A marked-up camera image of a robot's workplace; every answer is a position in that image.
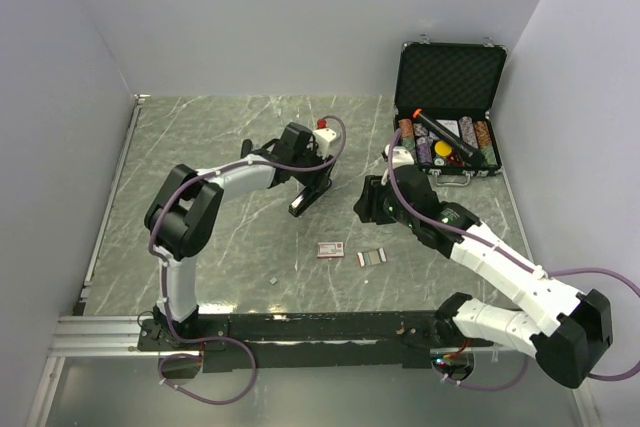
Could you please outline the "black stapler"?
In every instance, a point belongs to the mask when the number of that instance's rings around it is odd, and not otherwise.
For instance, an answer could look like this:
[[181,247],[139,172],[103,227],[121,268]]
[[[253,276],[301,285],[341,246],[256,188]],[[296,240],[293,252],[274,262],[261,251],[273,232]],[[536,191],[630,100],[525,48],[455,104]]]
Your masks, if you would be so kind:
[[301,216],[311,205],[313,205],[325,192],[329,190],[332,181],[327,178],[318,183],[306,186],[289,204],[288,212],[293,217]]

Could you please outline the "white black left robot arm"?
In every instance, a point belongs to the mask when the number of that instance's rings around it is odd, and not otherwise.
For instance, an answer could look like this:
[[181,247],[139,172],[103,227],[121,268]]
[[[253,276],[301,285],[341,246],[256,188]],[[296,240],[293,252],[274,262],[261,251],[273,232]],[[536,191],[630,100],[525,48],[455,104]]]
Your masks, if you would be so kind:
[[145,217],[149,253],[159,264],[159,297],[153,310],[161,335],[183,349],[200,339],[196,299],[197,257],[208,244],[220,207],[255,191],[295,179],[301,192],[288,211],[302,215],[332,185],[334,164],[346,144],[346,130],[333,130],[324,118],[316,129],[291,122],[261,146],[249,139],[240,157],[221,166],[172,168]]

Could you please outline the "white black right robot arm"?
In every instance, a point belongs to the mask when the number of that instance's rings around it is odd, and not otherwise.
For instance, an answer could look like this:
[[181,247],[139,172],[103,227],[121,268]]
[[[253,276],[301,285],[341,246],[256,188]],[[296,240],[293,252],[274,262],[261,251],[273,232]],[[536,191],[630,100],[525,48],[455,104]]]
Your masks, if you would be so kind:
[[604,294],[584,293],[528,261],[464,206],[439,200],[417,166],[366,176],[354,211],[363,223],[406,226],[421,244],[474,272],[514,304],[509,310],[453,295],[438,310],[436,331],[444,343],[470,338],[511,347],[571,389],[612,345],[611,304]]

